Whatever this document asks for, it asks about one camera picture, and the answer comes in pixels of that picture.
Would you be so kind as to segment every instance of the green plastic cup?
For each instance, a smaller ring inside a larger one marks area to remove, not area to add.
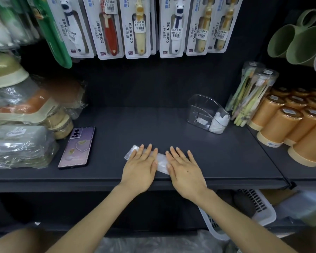
[[[294,65],[314,66],[316,57],[316,26],[299,33],[288,47],[287,61]]]

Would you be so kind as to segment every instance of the clear acrylic holder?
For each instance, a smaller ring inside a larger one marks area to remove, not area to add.
[[[188,100],[187,122],[215,134],[221,134],[231,116],[214,99],[195,94]]]

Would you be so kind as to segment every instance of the green cup handle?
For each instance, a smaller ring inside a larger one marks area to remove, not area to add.
[[[306,22],[304,24],[304,20],[306,18],[306,16],[311,13],[311,18],[308,22]],[[299,16],[298,20],[297,20],[297,25],[299,27],[304,27],[304,28],[308,28],[311,27],[314,23],[316,22],[316,9],[309,9],[309,10],[305,10],[304,12],[302,12],[302,14]]]

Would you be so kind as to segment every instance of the right hand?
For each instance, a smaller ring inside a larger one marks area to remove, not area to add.
[[[172,179],[172,184],[182,197],[195,203],[207,190],[202,172],[190,150],[187,151],[189,159],[178,147],[175,150],[171,146],[170,151],[171,153],[166,151],[166,157],[169,161],[167,169]]]

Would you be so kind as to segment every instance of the beige toothbrush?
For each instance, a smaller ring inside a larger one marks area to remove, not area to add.
[[[144,8],[141,0],[136,2],[136,21],[135,22],[135,39],[136,47],[139,55],[143,55],[146,52],[146,26],[144,20]]]
[[[210,29],[213,4],[214,4],[214,0],[208,0],[208,3],[205,8],[204,17],[202,18],[202,21],[200,22],[198,30],[202,29],[202,30],[208,31]],[[205,50],[206,42],[207,42],[207,39],[206,40],[198,39],[197,47],[196,47],[198,52],[203,52]]]

